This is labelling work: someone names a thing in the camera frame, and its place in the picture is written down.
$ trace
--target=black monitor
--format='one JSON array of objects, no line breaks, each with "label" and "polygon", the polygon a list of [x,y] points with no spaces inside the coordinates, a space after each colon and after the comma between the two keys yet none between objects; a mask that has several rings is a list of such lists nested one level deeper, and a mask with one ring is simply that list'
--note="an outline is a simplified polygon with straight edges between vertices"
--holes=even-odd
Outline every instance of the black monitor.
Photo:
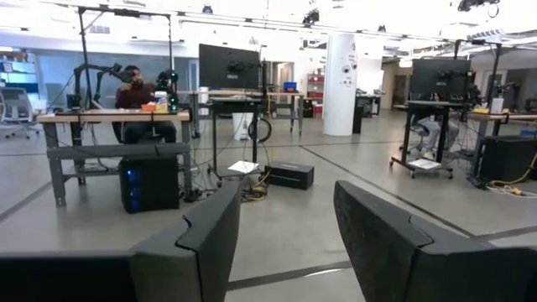
[{"label": "black monitor", "polygon": [[470,60],[419,59],[412,61],[411,94],[438,93],[449,101],[449,95],[464,96],[472,78]]},{"label": "black monitor", "polygon": [[200,44],[200,86],[259,89],[259,53]]}]

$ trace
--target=maroon shirt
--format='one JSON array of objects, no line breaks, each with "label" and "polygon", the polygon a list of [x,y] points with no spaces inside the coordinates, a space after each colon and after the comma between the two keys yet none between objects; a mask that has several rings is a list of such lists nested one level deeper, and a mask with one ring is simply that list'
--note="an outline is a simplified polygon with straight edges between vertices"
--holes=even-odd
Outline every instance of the maroon shirt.
[{"label": "maroon shirt", "polygon": [[154,85],[143,84],[141,88],[116,92],[116,108],[139,109],[143,104],[154,101]]}]

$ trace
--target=man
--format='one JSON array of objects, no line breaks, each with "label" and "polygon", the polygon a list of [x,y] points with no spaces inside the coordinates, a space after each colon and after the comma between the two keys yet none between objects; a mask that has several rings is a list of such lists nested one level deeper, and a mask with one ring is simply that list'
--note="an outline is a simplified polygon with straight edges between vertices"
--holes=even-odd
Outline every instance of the man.
[{"label": "man", "polygon": [[[134,65],[125,70],[133,73],[133,84],[125,84],[117,89],[116,108],[141,108],[143,104],[154,101],[154,85],[143,83],[142,72]],[[170,121],[165,122],[126,122],[123,130],[124,143],[137,143],[147,132],[152,131],[162,135],[166,143],[175,143],[176,130]]]},{"label": "man", "polygon": [[[420,97],[420,100],[434,100],[434,102],[438,102],[440,101],[440,96],[438,96],[437,94],[432,95],[432,97],[431,95],[424,95]],[[429,140],[425,144],[425,153],[423,157],[426,159],[434,160],[435,157],[433,156],[433,148],[436,146],[436,141],[441,134],[441,124],[435,119],[435,109],[432,107],[424,107],[422,109],[419,109],[414,114],[413,122],[425,127],[427,131],[429,131]],[[457,136],[459,135],[459,127],[455,123],[448,121],[447,125],[448,130],[444,150],[449,150],[453,146]]]}]

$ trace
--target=gray floor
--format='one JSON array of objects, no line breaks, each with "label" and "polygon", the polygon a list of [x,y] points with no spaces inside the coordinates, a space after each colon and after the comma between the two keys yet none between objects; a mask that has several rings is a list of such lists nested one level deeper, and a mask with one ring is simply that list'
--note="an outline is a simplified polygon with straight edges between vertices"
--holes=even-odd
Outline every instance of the gray floor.
[{"label": "gray floor", "polygon": [[[398,154],[403,136],[404,113],[382,112],[363,121],[362,134],[346,138],[322,134],[322,121],[308,119],[302,138],[289,133],[288,121],[275,121],[267,152],[259,149],[259,162],[284,160],[315,166],[315,183],[307,191],[277,186],[266,200],[242,205],[241,228],[231,281],[285,273],[348,260],[332,208],[335,180],[348,180],[375,195],[422,216],[435,224],[479,241],[499,246],[537,245],[537,200],[481,191],[471,186],[461,168],[452,162],[455,179],[443,174],[419,174],[388,168],[390,155]],[[196,143],[196,162],[205,169],[211,159],[211,125],[202,124]],[[507,125],[502,133],[516,133],[525,125]],[[69,142],[68,129],[60,136]],[[114,143],[109,124],[96,125],[99,143]],[[461,130],[475,139],[471,131]],[[218,123],[219,165],[249,158],[248,143],[230,141],[231,121]],[[124,212],[117,177],[89,178],[79,188],[66,183],[67,207],[55,209],[44,138],[0,139],[0,252],[117,250],[172,225],[196,204],[182,204],[177,211],[137,215]],[[108,160],[114,165],[117,161]],[[200,174],[199,186],[214,186],[214,179]],[[537,185],[524,184],[537,191]],[[351,269],[307,278],[230,291],[228,301],[298,300],[362,301]]]}]

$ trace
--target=ceiling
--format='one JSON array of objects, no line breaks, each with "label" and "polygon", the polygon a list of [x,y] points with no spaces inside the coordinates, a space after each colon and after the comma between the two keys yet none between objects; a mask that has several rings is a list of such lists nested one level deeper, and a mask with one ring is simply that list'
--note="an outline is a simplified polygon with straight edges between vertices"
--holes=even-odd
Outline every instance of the ceiling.
[{"label": "ceiling", "polygon": [[[58,1],[16,1],[0,0],[3,17],[0,29],[27,29],[39,35],[73,37],[80,31],[75,6],[97,6],[106,4],[111,8],[131,8],[156,12],[200,13],[209,4],[215,15],[221,16],[217,22],[201,18],[181,18],[174,16],[173,40],[205,41],[207,39],[242,41],[244,44],[266,44],[281,39],[309,37],[326,39],[332,29],[370,31],[375,34],[379,25],[387,29],[385,39],[388,54],[411,55],[426,53],[441,55],[449,53],[449,43],[442,39],[466,39],[469,36],[491,38],[487,33],[493,29],[492,37],[510,46],[524,46],[528,49],[537,43],[537,2],[527,0],[503,0],[499,14],[495,6],[474,8],[469,13],[457,12],[459,0],[58,0]],[[301,29],[302,19],[312,9],[318,9],[321,20],[318,26],[331,27],[327,30]],[[98,12],[84,14],[84,23],[91,23]],[[240,23],[233,17],[258,19],[258,23]],[[293,24],[293,33],[287,26],[275,25],[278,21]],[[107,13],[93,25],[109,28],[109,34],[94,34],[90,39],[110,39],[113,41],[136,39],[167,40],[166,18],[126,18]],[[411,39],[406,35],[419,36]],[[461,50],[471,53],[474,46]]]}]

